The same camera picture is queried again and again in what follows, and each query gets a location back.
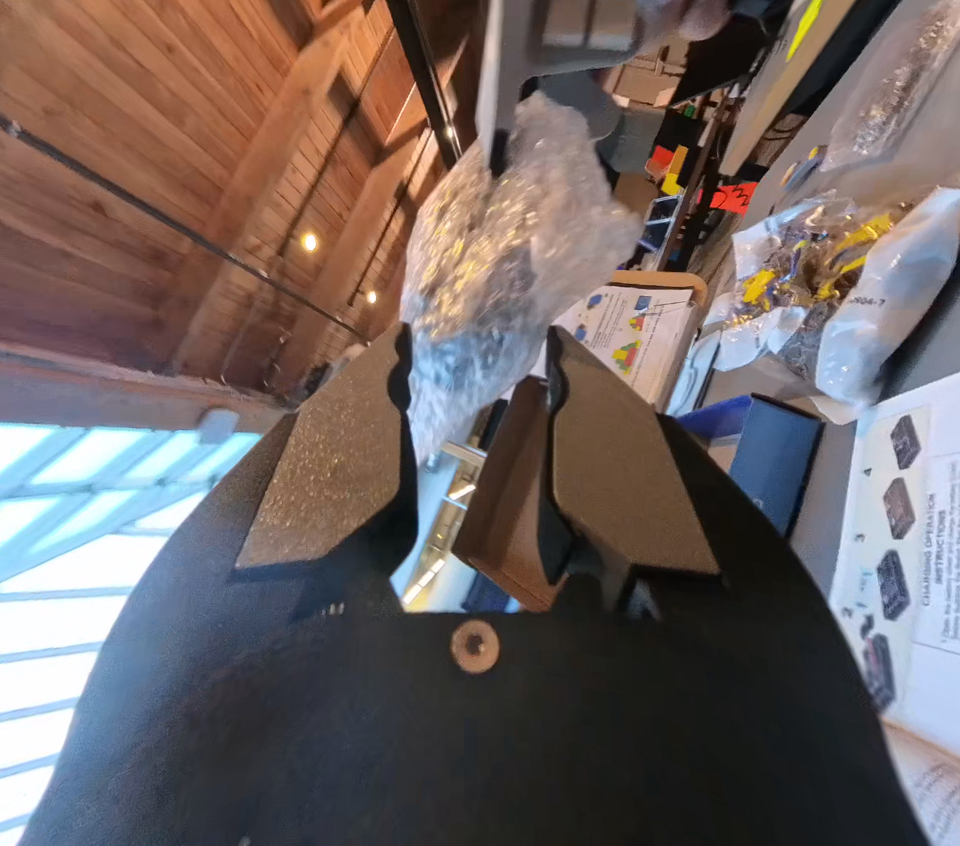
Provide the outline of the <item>blue cardboard box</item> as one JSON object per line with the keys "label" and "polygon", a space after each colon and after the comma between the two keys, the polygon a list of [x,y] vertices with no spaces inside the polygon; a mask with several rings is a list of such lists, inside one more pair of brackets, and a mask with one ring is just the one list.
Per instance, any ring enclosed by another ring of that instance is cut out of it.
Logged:
{"label": "blue cardboard box", "polygon": [[[475,571],[465,613],[544,612],[561,584],[546,580],[539,547],[546,467],[546,382],[533,376],[498,400],[485,434],[476,490],[453,543],[453,556]],[[679,425],[787,539],[805,495],[822,420],[764,396],[738,396],[677,415]]]}

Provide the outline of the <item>orange grey scissors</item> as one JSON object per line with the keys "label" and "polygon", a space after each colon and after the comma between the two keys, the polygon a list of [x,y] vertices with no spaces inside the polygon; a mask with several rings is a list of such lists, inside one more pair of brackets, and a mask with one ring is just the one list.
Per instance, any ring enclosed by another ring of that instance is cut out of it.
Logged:
{"label": "orange grey scissors", "polygon": [[812,148],[805,158],[797,160],[787,168],[781,177],[780,187],[788,190],[803,185],[820,168],[828,151],[826,145]]}

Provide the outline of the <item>white printed poster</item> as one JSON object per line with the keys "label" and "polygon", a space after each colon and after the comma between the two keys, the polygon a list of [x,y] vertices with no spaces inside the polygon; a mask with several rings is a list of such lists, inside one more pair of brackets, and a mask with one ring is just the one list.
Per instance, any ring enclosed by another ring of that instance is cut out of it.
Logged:
{"label": "white printed poster", "polygon": [[663,398],[690,321],[693,291],[607,284],[555,321],[647,402]]}

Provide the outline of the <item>grey desk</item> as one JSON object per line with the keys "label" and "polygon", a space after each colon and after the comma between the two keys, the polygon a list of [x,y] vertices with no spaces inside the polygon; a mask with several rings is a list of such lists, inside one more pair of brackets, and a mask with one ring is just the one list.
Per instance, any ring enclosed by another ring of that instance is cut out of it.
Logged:
{"label": "grey desk", "polygon": [[[762,221],[770,209],[786,209],[820,187],[835,188],[856,199],[899,202],[914,194],[923,198],[937,186],[958,188],[959,66],[954,54],[937,87],[917,113],[894,154],[874,164],[851,167],[809,178],[790,196],[777,190],[787,166],[829,136],[834,121],[854,90],[865,66],[885,36],[916,19],[940,0],[901,0],[858,60],[799,130],[753,195],[748,226]],[[890,359],[880,403],[932,382],[958,375],[959,273],[954,266],[945,286],[910,336]],[[827,422],[800,505],[790,544],[830,600],[841,538],[857,422]]]}

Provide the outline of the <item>clear bag dark wheels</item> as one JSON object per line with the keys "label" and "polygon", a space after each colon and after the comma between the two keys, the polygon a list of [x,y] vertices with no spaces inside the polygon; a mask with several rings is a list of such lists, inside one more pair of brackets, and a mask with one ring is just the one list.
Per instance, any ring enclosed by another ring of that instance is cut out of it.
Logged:
{"label": "clear bag dark wheels", "polygon": [[813,300],[776,356],[829,422],[880,399],[882,372],[946,285],[958,259],[959,192],[859,210],[816,261]]}

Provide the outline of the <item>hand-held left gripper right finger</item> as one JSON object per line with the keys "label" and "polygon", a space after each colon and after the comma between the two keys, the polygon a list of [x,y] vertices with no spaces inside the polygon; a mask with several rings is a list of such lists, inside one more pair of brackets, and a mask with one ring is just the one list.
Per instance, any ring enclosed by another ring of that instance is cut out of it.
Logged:
{"label": "hand-held left gripper right finger", "polygon": [[718,581],[721,567],[667,442],[662,416],[564,328],[545,344],[540,561],[558,588],[580,574]]}

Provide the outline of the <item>yellow sticky note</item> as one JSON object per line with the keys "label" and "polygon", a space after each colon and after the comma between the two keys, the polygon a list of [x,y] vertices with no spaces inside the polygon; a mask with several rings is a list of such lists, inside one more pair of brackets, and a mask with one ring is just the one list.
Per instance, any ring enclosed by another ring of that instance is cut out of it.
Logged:
{"label": "yellow sticky note", "polygon": [[804,39],[809,34],[810,29],[813,24],[816,22],[819,13],[822,9],[822,4],[824,0],[802,0],[801,4],[803,5],[802,11],[799,13],[799,19],[796,23],[796,28],[794,30],[794,35],[792,36],[785,61],[789,62],[796,55],[798,48],[804,42]]}

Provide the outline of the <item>thin metal rod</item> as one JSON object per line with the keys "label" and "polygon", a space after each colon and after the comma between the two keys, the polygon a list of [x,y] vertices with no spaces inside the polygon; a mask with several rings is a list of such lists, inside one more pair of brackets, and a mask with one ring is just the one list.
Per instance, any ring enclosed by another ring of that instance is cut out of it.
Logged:
{"label": "thin metal rod", "polygon": [[24,129],[17,120],[12,119],[4,112],[1,113],[1,130],[6,136],[10,137],[14,141],[42,156],[45,156],[47,159],[53,161],[60,167],[65,168],[72,175],[93,184],[103,192],[108,193],[120,202],[145,215],[150,220],[159,223],[162,225],[162,227],[172,230],[175,234],[185,238],[190,244],[200,247],[200,249],[207,254],[214,256],[223,263],[227,263],[235,269],[240,270],[244,274],[251,276],[257,282],[264,284],[282,296],[293,300],[294,303],[303,309],[321,317],[328,323],[338,326],[348,335],[351,335],[354,340],[364,348],[367,348],[372,344],[372,340],[368,339],[357,327],[349,325],[338,315],[320,307],[314,301],[307,299],[302,293],[280,282],[275,277],[267,274],[263,270],[258,269],[252,264],[247,263],[233,252],[216,245],[212,240],[199,233],[198,230],[186,225],[184,222],[174,218],[164,210],[159,209],[132,192],[126,190],[125,187],[90,169],[90,167],[87,167],[78,161],[78,159],[67,155],[59,147],[40,138],[33,132]]}

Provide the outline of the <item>blue-cover instruction booklet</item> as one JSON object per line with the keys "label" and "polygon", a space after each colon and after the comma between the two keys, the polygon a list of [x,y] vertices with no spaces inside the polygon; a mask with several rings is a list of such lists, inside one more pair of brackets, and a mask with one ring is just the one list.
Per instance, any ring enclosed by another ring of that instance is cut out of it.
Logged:
{"label": "blue-cover instruction booklet", "polygon": [[959,377],[858,420],[830,607],[930,844],[959,842]]}

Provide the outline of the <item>black steel beam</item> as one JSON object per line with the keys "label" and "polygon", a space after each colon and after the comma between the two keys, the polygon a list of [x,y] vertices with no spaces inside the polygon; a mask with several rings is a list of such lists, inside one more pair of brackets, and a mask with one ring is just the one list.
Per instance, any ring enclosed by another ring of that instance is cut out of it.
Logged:
{"label": "black steel beam", "polygon": [[414,84],[423,101],[429,125],[437,139],[440,157],[444,166],[451,169],[461,158],[462,148],[416,2],[385,1],[411,68]]}

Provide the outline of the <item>wooden poster board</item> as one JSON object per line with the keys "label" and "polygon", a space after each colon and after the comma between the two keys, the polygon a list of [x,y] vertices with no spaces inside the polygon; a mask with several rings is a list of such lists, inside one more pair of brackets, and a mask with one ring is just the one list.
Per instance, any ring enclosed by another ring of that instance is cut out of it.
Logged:
{"label": "wooden poster board", "polygon": [[705,309],[710,300],[706,283],[700,276],[690,273],[620,270],[613,273],[608,283],[615,286],[641,289],[690,290],[690,302],[700,309]]}

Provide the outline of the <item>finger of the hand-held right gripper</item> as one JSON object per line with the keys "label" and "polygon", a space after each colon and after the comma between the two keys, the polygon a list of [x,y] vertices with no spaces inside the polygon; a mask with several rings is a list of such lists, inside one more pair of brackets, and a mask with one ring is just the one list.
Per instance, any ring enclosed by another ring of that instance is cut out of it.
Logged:
{"label": "finger of the hand-held right gripper", "polygon": [[639,0],[489,0],[476,130],[491,175],[509,163],[526,84],[623,64],[642,32]]}

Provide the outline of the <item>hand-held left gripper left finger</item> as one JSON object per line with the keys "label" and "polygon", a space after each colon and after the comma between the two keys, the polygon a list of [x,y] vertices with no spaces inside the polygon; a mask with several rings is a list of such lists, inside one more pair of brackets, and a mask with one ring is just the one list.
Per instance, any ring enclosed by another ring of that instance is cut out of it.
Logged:
{"label": "hand-held left gripper left finger", "polygon": [[235,563],[318,561],[382,514],[417,512],[411,336],[393,324],[306,399]]}

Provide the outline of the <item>clear bag grey tracks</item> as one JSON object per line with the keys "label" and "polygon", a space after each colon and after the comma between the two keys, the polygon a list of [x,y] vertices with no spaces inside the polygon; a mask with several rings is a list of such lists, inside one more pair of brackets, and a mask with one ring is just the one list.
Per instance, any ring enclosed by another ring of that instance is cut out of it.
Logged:
{"label": "clear bag grey tracks", "polygon": [[533,372],[551,324],[605,284],[640,238],[614,199],[582,114],[521,102],[498,177],[474,143],[419,209],[398,317],[409,328],[407,411],[423,464]]}

